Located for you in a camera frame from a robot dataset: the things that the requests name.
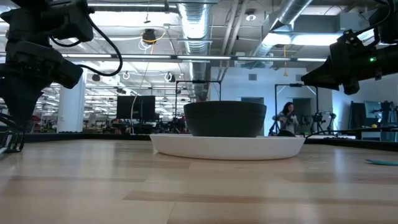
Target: column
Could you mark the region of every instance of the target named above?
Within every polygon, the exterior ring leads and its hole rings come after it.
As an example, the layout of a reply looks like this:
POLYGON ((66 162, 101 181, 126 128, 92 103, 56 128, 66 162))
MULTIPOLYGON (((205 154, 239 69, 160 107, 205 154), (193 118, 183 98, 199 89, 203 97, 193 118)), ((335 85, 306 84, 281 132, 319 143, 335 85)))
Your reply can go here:
POLYGON ((82 132, 85 110, 85 89, 87 69, 71 90, 61 87, 58 107, 57 133, 63 131, 82 132))

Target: woman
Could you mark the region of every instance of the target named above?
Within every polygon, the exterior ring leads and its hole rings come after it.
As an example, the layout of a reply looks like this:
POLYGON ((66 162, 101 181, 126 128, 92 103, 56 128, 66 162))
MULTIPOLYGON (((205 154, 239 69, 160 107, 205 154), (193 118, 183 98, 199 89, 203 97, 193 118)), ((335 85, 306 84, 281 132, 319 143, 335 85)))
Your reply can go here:
POLYGON ((290 131, 294 134, 294 127, 299 124, 297 117, 294 114, 294 105, 292 102, 287 102, 284 106, 282 112, 280 112, 276 117, 272 118, 274 121, 280 122, 280 130, 290 131))

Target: dark hair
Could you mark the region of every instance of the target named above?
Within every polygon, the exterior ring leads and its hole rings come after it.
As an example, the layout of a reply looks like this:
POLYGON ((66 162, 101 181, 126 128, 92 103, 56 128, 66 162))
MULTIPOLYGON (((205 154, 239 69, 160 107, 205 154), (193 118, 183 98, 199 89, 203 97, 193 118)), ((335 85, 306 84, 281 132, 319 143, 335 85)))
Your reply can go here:
POLYGON ((293 105, 293 103, 292 103, 292 102, 287 102, 287 103, 285 104, 284 109, 282 110, 282 113, 283 113, 284 115, 287 115, 287 113, 289 112, 288 107, 289 107, 290 105, 293 105))

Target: white wall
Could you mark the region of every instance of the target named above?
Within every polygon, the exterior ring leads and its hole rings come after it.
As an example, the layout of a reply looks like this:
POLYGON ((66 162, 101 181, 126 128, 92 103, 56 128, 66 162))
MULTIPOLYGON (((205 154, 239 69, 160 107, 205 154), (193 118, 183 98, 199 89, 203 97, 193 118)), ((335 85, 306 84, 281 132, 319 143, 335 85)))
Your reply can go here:
MULTIPOLYGON (((221 99, 222 100, 240 100, 241 97, 263 97, 264 104, 267 106, 267 114, 264 121, 265 135, 268 134, 269 128, 273 124, 272 117, 275 115, 275 84, 290 84, 296 83, 296 75, 304 75, 307 73, 305 68, 288 68, 287 73, 289 76, 284 76, 284 69, 275 71, 273 69, 257 68, 248 70, 245 68, 229 68, 222 83, 221 99), (249 81, 248 74, 257 74, 257 81, 249 81)), ((212 79, 216 79, 218 74, 218 67, 211 68, 212 79)), ((215 87, 210 87, 210 100, 218 100, 215 87)), ((320 110, 328 111, 332 108, 331 91, 319 90, 320 110)), ((284 88, 281 93, 277 95, 278 105, 277 112, 279 113, 283 106, 292 101, 293 98, 311 98, 314 99, 315 95, 306 87, 303 88, 284 88)))
POLYGON ((351 101, 363 103, 364 100, 383 102, 392 101, 398 105, 398 74, 383 77, 382 80, 364 80, 359 83, 359 91, 345 95, 343 86, 340 91, 332 91, 333 111, 337 115, 336 128, 347 129, 351 101))

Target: blue object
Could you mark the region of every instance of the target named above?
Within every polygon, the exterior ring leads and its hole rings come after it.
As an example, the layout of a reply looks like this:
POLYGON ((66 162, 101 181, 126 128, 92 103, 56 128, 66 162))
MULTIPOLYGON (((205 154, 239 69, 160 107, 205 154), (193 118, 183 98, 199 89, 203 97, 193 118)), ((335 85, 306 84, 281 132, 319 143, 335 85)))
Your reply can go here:
POLYGON ((374 159, 365 159, 365 161, 376 165, 398 166, 398 162, 392 162, 392 161, 377 161, 374 159))

